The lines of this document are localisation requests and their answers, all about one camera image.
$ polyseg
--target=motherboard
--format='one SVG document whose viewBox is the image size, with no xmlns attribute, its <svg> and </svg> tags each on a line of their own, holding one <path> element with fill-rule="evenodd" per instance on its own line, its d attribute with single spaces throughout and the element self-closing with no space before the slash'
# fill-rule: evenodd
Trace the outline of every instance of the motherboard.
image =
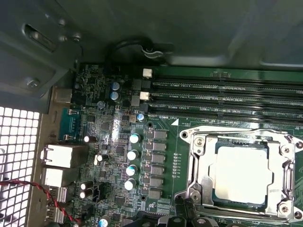
<svg viewBox="0 0 303 227">
<path fill-rule="evenodd" d="M 290 181 L 290 186 L 286 186 L 287 196 L 282 202 L 293 201 L 287 209 L 303 210 L 302 75 L 300 72 L 168 66 L 117 66 L 110 75 L 104 75 L 102 65 L 82 64 L 75 78 L 71 107 L 63 110 L 60 128 L 61 141 L 88 146 L 87 161 L 80 165 L 80 175 L 73 183 L 73 216 L 87 214 L 85 226 L 88 227 L 122 227 L 131 222 L 127 217 L 135 216 L 138 211 L 175 215 L 176 195 L 187 190 L 191 193 L 190 189 L 199 191 L 199 187 L 189 187 L 194 178 L 190 165 L 194 165 L 197 157 L 189 155 L 190 147 L 203 147 L 202 143 L 211 136 L 214 138 L 214 134 L 216 139 L 221 139 L 215 148 L 217 165 L 232 163 L 228 168 L 233 171 L 218 173 L 221 167 L 216 167 L 213 175 L 220 174 L 222 179 L 231 179 L 229 181 L 239 178 L 229 184 L 219 181 L 218 177 L 212 195 L 216 204 L 228 204 L 228 211 L 240 207 L 242 213 L 244 210 L 260 212 L 266 206 L 270 200 L 266 190 L 251 191 L 247 193 L 249 198 L 240 198 L 234 193 L 225 197 L 218 185 L 228 184 L 230 192 L 239 187 L 247 190 L 244 184 L 250 178 L 256 179 L 250 182 L 266 189 L 272 183 L 272 176 L 269 174 L 269 184 L 258 181 L 268 169 L 266 165 L 265 170 L 261 167 L 264 160 L 251 155 L 251 150 L 260 156 L 264 151 L 267 163 L 271 159 L 267 152 L 272 151 L 272 144 L 276 142 L 272 140 L 277 135 L 282 139 L 291 138 L 287 146 L 295 141 L 294 147 L 285 149 L 287 155 L 284 157 L 289 157 L 293 150 L 294 172 L 289 170 L 294 165 L 293 160 L 285 175 L 294 176 L 294 185 Z M 201 132 L 202 129 L 204 137 L 194 143 L 188 140 L 194 138 L 193 131 Z M 241 132 L 245 130 L 259 134 L 251 142 L 251 137 Z M 225 157 L 221 148 L 232 155 Z M 246 157 L 250 159 L 250 171 L 247 172 L 248 161 L 245 163 L 245 157 L 237 150 L 242 152 L 248 148 Z M 262 218 L 256 216 L 255 219 L 234 219 L 232 215 L 205 213 L 201 208 L 206 206 L 204 194 L 206 192 L 192 197 L 194 200 L 199 198 L 197 212 L 213 218 L 220 226 L 231 223 L 249 227 L 283 224 L 283 221 L 277 221 L 280 217 L 272 218 L 274 214 L 266 216 L 272 218 L 271 221 L 262 222 Z"/>
</svg>

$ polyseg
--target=cable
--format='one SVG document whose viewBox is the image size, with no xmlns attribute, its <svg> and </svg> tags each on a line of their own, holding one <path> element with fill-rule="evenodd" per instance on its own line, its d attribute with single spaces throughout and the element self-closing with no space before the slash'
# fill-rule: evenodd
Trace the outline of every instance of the cable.
<svg viewBox="0 0 303 227">
<path fill-rule="evenodd" d="M 71 215 L 69 215 L 65 211 L 65 209 L 60 206 L 59 202 L 53 198 L 51 193 L 45 188 L 43 188 L 41 185 L 39 185 L 38 183 L 29 182 L 29 181 L 20 181 L 20 180 L 0 181 L 0 185 L 9 185 L 9 184 L 22 184 L 22 185 L 31 185 L 37 187 L 38 189 L 42 190 L 44 194 L 46 194 L 47 199 L 51 200 L 54 203 L 55 207 L 58 208 L 63 213 L 63 215 L 66 216 L 70 221 L 81 222 L 81 219 L 73 218 Z"/>
</svg>

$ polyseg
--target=black wire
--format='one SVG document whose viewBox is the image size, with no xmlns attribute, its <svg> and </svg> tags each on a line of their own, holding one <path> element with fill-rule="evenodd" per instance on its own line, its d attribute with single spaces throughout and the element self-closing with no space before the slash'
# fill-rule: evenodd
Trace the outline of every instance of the black wire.
<svg viewBox="0 0 303 227">
<path fill-rule="evenodd" d="M 150 38 L 147 38 L 145 36 L 132 36 L 127 39 L 121 40 L 115 44 L 112 44 L 108 47 L 107 53 L 105 55 L 104 59 L 104 68 L 103 68 L 103 73 L 105 75 L 110 75 L 111 74 L 111 68 L 112 68 L 112 57 L 113 54 L 127 46 L 131 45 L 140 45 L 145 51 L 152 51 L 154 43 Z"/>
</svg>

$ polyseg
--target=ventilation grille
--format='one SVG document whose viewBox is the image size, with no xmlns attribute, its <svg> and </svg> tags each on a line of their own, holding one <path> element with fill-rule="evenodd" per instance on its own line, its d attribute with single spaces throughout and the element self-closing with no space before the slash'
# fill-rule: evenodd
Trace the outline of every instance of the ventilation grille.
<svg viewBox="0 0 303 227">
<path fill-rule="evenodd" d="M 31 181 L 39 113 L 0 107 L 0 180 Z M 0 186 L 0 227 L 24 227 L 30 186 Z"/>
</svg>

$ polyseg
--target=capacitor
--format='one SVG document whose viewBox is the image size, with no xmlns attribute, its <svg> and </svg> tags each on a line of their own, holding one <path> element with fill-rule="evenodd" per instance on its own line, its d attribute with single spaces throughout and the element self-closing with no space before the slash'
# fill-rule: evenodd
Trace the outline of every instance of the capacitor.
<svg viewBox="0 0 303 227">
<path fill-rule="evenodd" d="M 83 140 L 86 143 L 95 143 L 95 142 L 97 142 L 97 137 L 95 137 L 95 136 L 85 136 Z"/>
<path fill-rule="evenodd" d="M 118 82 L 114 82 L 111 84 L 111 88 L 113 91 L 118 91 L 120 89 L 120 84 Z"/>
<path fill-rule="evenodd" d="M 139 152 L 137 150 L 131 150 L 127 152 L 127 158 L 130 161 L 135 160 L 139 156 Z"/>
<path fill-rule="evenodd" d="M 132 134 L 132 135 L 129 137 L 129 141 L 130 141 L 131 143 L 137 143 L 137 142 L 140 141 L 140 139 L 141 139 L 141 137 L 140 137 L 140 135 L 137 134 L 137 133 Z"/>
<path fill-rule="evenodd" d="M 124 183 L 124 187 L 126 190 L 130 191 L 136 186 L 137 182 L 135 179 L 130 178 Z"/>
<path fill-rule="evenodd" d="M 80 193 L 80 198 L 84 199 L 88 196 L 91 196 L 92 194 L 93 194 L 93 190 L 91 188 L 88 188 Z"/>
<path fill-rule="evenodd" d="M 143 122 L 144 121 L 144 114 L 140 113 L 137 115 L 137 120 L 140 121 L 140 122 Z"/>
<path fill-rule="evenodd" d="M 99 227 L 107 227 L 107 226 L 109 226 L 110 221 L 111 221 L 111 219 L 108 215 L 103 215 L 102 219 L 100 219 L 99 222 L 98 222 L 98 226 Z"/>
<path fill-rule="evenodd" d="M 102 110 L 102 109 L 105 107 L 105 102 L 103 102 L 103 101 L 97 102 L 97 107 L 98 107 L 100 110 Z"/>
<path fill-rule="evenodd" d="M 83 183 L 80 185 L 80 188 L 81 188 L 82 190 L 85 190 L 85 189 L 91 188 L 92 186 L 94 186 L 94 182 L 93 182 L 93 181 L 86 181 L 86 182 L 83 182 Z"/>
<path fill-rule="evenodd" d="M 137 171 L 138 171 L 138 168 L 135 165 L 130 165 L 128 168 L 126 168 L 126 174 L 128 176 L 135 175 Z"/>
<path fill-rule="evenodd" d="M 121 98 L 121 96 L 119 95 L 118 92 L 113 91 L 112 93 L 110 93 L 110 99 L 111 99 L 111 100 L 117 102 L 117 101 L 120 100 L 120 98 Z"/>
<path fill-rule="evenodd" d="M 109 160 L 109 156 L 108 155 L 98 155 L 97 156 L 97 161 L 98 162 L 103 162 L 103 161 L 107 161 Z"/>
</svg>

